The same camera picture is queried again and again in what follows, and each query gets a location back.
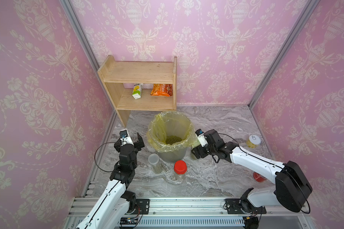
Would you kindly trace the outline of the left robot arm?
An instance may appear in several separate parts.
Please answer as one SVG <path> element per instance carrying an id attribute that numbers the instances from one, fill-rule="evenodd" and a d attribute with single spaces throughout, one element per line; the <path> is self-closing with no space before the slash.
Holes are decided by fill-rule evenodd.
<path id="1" fill-rule="evenodd" d="M 110 180 L 92 210 L 78 225 L 78 229 L 113 229 L 127 212 L 133 212 L 136 195 L 127 188 L 135 176 L 137 153 L 145 147 L 140 134 L 133 142 L 128 131 L 122 130 L 114 148 L 119 152 Z"/>

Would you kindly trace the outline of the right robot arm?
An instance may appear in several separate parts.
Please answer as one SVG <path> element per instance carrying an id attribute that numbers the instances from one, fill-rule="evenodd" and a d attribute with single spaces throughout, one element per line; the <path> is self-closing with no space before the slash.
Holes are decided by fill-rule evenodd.
<path id="1" fill-rule="evenodd" d="M 297 163 L 274 161 L 242 148 L 236 141 L 225 142 L 214 129 L 207 132 L 198 129 L 195 135 L 198 142 L 191 152 L 197 159 L 211 156 L 215 163 L 225 160 L 238 164 L 273 184 L 262 189 L 247 189 L 239 200 L 243 212 L 252 213 L 261 207 L 281 205 L 298 213 L 308 204 L 313 188 Z"/>

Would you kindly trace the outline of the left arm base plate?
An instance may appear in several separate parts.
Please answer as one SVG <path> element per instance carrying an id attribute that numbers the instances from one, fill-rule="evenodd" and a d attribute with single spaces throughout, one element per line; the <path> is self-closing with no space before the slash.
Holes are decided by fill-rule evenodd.
<path id="1" fill-rule="evenodd" d="M 150 199 L 143 198 L 143 199 L 135 199 L 131 201 L 129 210 L 127 211 L 127 215 L 148 215 L 150 210 Z"/>

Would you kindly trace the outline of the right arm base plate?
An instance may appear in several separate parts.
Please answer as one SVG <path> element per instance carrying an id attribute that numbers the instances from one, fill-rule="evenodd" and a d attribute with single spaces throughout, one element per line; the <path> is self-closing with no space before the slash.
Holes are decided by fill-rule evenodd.
<path id="1" fill-rule="evenodd" d="M 238 198 L 227 198 L 224 200 L 224 202 L 223 209 L 225 209 L 228 214 L 260 215 L 267 213 L 265 207 L 255 208 L 248 202 L 242 202 Z"/>

